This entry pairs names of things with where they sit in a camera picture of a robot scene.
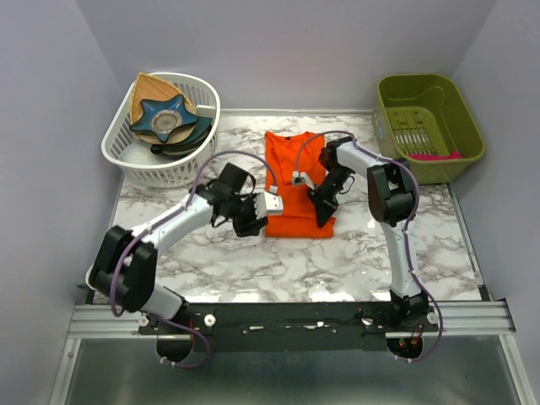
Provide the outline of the orange t shirt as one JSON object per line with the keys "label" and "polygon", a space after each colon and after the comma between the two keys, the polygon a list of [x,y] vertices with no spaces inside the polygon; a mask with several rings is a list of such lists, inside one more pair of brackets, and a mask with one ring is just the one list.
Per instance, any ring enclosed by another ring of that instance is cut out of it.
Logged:
{"label": "orange t shirt", "polygon": [[319,163],[325,139],[319,137],[311,140],[313,136],[312,132],[292,137],[265,133],[265,160],[276,174],[284,205],[281,215],[268,218],[265,228],[267,238],[329,239],[334,235],[335,218],[332,217],[320,229],[316,223],[314,205],[308,198],[308,187],[293,186],[291,183],[296,162],[300,163],[300,170],[306,172],[316,184],[322,183],[326,176],[326,170]]}

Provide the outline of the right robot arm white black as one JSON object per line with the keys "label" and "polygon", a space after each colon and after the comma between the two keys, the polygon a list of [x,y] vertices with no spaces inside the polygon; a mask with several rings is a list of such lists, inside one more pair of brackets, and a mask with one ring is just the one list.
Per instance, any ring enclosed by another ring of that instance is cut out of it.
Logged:
{"label": "right robot arm white black", "polygon": [[383,229],[391,264],[391,300],[386,311],[390,324],[408,330],[429,310],[421,286],[411,231],[419,207],[419,184],[404,160],[394,160],[358,147],[351,137],[327,143],[319,162],[327,171],[319,184],[309,185],[316,223],[323,227],[338,209],[337,195],[353,174],[368,186],[370,214]]}

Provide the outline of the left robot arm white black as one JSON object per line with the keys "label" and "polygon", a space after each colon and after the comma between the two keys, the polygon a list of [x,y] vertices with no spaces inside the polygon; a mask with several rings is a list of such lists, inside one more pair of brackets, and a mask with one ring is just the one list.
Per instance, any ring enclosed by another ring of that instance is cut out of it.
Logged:
{"label": "left robot arm white black", "polygon": [[242,192],[250,173],[227,164],[207,184],[195,184],[173,208],[132,229],[110,228],[101,242],[94,264],[86,273],[90,289],[106,295],[115,316],[146,312],[158,317],[169,333],[180,332],[187,321],[186,300],[157,284],[157,261],[174,244],[217,218],[233,224],[239,237],[257,236],[272,214],[283,212],[278,188]]}

